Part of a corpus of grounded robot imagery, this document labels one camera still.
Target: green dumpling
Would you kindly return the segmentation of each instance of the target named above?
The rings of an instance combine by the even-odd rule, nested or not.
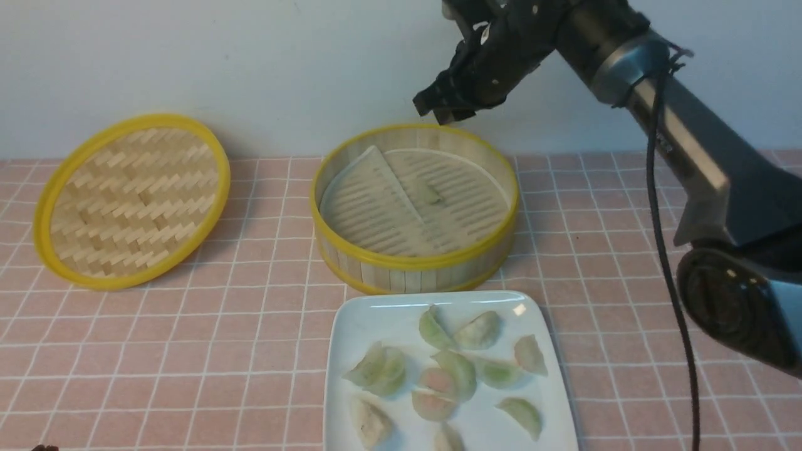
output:
[[[463,349],[483,351],[499,338],[501,318],[495,311],[486,311],[454,334],[454,341]]]
[[[435,451],[465,451],[462,437],[448,423],[441,424],[435,435]]]
[[[527,400],[521,398],[507,398],[501,401],[497,406],[511,416],[518,424],[526,429],[532,440],[537,441],[541,437],[543,430],[543,422],[541,415],[538,413],[535,406]]]
[[[454,340],[448,336],[448,333],[437,322],[437,309],[435,306],[429,307],[423,315],[420,316],[418,322],[418,332],[420,338],[426,343],[429,343],[437,349],[453,349],[456,347]]]
[[[537,345],[535,335],[527,335],[515,343],[515,360],[521,368],[532,374],[548,376],[549,369],[543,359],[543,352]]]
[[[482,382],[498,390],[512,387],[524,375],[516,365],[505,362],[474,357],[473,363]]]
[[[343,378],[350,380],[358,387],[367,387],[379,378],[382,368],[384,368],[384,346],[377,341],[367,350],[354,369],[343,375]]]
[[[412,392],[412,408],[426,421],[446,421],[454,413],[456,403],[436,393],[415,390]]]
[[[385,348],[384,367],[375,382],[365,389],[376,396],[393,396],[407,380],[407,362],[403,352]]]
[[[437,364],[448,372],[456,385],[456,395],[460,402],[473,398],[476,392],[476,369],[470,360],[454,351],[440,351],[432,356]]]
[[[350,418],[365,449],[373,449],[387,441],[395,430],[395,425],[385,412],[357,396],[351,398]]]

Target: white plate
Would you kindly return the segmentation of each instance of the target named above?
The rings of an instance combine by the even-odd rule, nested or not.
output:
[[[363,449],[350,419],[350,398],[353,395],[373,401],[395,423],[394,436],[377,451],[433,449],[439,426],[422,420],[412,409],[410,397],[420,371],[435,366],[430,357],[436,349],[426,344],[418,334],[418,320],[430,304],[438,306],[439,318],[451,333],[485,311],[496,311],[504,321],[502,335],[495,346],[480,354],[514,361],[512,348],[515,342],[523,335],[534,334],[549,369],[548,377],[527,375],[525,382],[514,389],[500,391],[479,383],[474,397],[459,406],[449,421],[462,435],[467,451],[579,450],[565,384],[540,308],[530,297],[517,291],[465,291],[366,296],[352,299],[340,307],[331,332],[326,376],[325,451]],[[407,359],[407,384],[391,399],[380,399],[342,378],[378,340],[399,348],[410,357]],[[533,442],[511,417],[495,407],[511,396],[529,400],[540,411],[544,425],[538,442]]]

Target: woven bamboo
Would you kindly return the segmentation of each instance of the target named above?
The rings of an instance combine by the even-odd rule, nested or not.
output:
[[[200,245],[228,183],[228,162],[208,129],[180,116],[143,116],[88,141],[59,168],[40,201],[36,244],[72,282],[146,282]]]
[[[426,201],[421,180],[443,200]],[[512,245],[518,190],[507,160],[483,141],[416,124],[343,144],[310,197],[321,255],[338,277],[369,294],[423,293],[470,289],[496,272]]]

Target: steamer basket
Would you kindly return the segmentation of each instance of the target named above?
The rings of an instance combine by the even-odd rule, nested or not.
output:
[[[470,133],[396,125],[334,150],[310,204],[323,260],[353,288],[461,291],[507,258],[518,185],[507,160]]]
[[[47,182],[34,244],[45,266],[77,285],[139,285],[203,242],[229,184],[229,161],[203,124],[166,114],[126,120],[75,150]]]

